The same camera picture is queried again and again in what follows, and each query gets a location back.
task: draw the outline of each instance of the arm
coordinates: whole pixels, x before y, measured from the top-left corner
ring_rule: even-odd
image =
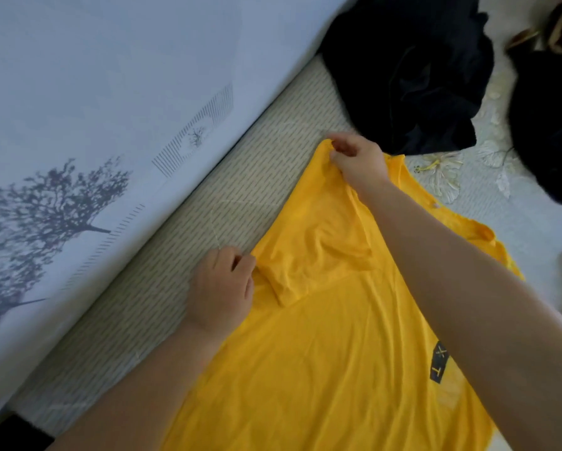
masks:
[[[332,135],[412,296],[515,449],[562,449],[562,317],[395,187],[377,144]]]
[[[187,392],[251,308],[255,258],[225,247],[197,266],[179,328],[49,451],[158,450]]]

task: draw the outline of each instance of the folded black cloth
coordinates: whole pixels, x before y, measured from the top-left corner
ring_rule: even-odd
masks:
[[[390,154],[476,143],[494,67],[479,0],[359,0],[321,52],[356,129]]]
[[[507,47],[518,74],[510,100],[510,134],[523,164],[562,204],[562,5],[550,16],[544,35],[546,50],[534,50],[537,35],[529,30]]]

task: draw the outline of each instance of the yellow fabric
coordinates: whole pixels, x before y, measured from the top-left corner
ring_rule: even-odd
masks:
[[[438,342],[375,221],[318,146],[255,247],[253,310],[191,390],[164,450],[483,450],[487,413]],[[390,176],[435,218],[517,274],[494,233]]]

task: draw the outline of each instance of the person's right hand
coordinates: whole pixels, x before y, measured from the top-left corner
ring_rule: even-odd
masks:
[[[379,145],[352,133],[331,133],[331,161],[346,182],[366,204],[367,196],[384,183],[390,183],[387,165]]]
[[[247,317],[255,257],[231,246],[210,250],[195,268],[185,321],[222,343]]]

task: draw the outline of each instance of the black patch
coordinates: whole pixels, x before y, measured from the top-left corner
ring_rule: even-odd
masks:
[[[450,359],[450,353],[448,353],[448,350],[442,345],[441,341],[438,341],[431,357],[431,371],[429,373],[429,378],[437,384],[441,383],[448,359]]]

